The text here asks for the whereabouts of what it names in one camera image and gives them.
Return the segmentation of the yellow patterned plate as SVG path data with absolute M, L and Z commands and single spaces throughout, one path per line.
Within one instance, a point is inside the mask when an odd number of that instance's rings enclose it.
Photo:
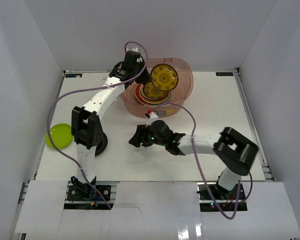
M 168 64 L 157 64 L 150 74 L 154 86 L 162 91 L 172 91 L 179 83 L 177 71 Z
M 159 89 L 152 82 L 143 85 L 142 92 L 146 98 L 151 100 L 163 99 L 169 94 L 169 91 Z

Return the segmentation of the black glossy plate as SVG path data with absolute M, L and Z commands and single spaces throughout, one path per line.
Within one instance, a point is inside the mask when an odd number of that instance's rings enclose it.
M 150 99 L 148 97 L 146 97 L 145 93 L 144 93 L 144 87 L 141 86 L 139 89 L 139 96 L 140 98 L 146 102 L 149 105 L 159 105 L 159 104 L 163 104 L 165 102 L 167 102 L 170 98 L 171 98 L 172 93 L 170 91 L 168 91 L 163 98 L 160 99 Z

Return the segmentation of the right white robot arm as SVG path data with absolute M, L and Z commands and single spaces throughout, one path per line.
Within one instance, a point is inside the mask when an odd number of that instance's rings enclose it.
M 225 127 L 213 135 L 190 135 L 172 131 L 163 120 L 138 125 L 129 144 L 136 148 L 163 146 L 174 156 L 192 154 L 215 155 L 225 164 L 225 169 L 211 190 L 223 200 L 234 193 L 242 176 L 250 173 L 259 147 L 232 127 Z

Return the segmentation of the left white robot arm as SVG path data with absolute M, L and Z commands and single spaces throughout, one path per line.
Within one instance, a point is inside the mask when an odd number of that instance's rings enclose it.
M 94 95 L 81 107 L 74 107 L 71 112 L 71 134 L 77 151 L 77 173 L 71 177 L 72 185 L 80 196 L 89 200 L 95 196 L 96 151 L 101 154 L 108 144 L 101 120 L 106 110 L 133 82 L 145 84 L 151 76 L 142 54 L 137 48 L 127 50 L 124 60 L 117 63 L 108 78 L 105 88 Z

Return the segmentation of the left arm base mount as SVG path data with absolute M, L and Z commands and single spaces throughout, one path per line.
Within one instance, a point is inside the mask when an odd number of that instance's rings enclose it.
M 97 191 L 85 181 L 81 182 L 72 176 L 67 187 L 63 208 L 65 210 L 110 210 L 105 201 L 111 208 L 113 207 L 114 186 L 97 184 L 96 178 L 92 180 L 91 184 Z

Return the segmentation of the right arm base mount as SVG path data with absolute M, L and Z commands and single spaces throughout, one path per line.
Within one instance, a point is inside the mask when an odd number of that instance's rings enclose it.
M 233 212 L 235 209 L 238 185 L 236 184 L 234 189 L 226 196 L 219 195 L 216 192 L 215 185 L 215 183 L 209 183 L 208 185 L 205 185 L 203 183 L 198 184 L 197 194 L 199 198 L 200 211 L 202 213 L 212 213 L 219 211 L 207 191 L 207 187 L 209 187 L 216 202 L 220 205 L 222 210 L 224 212 Z

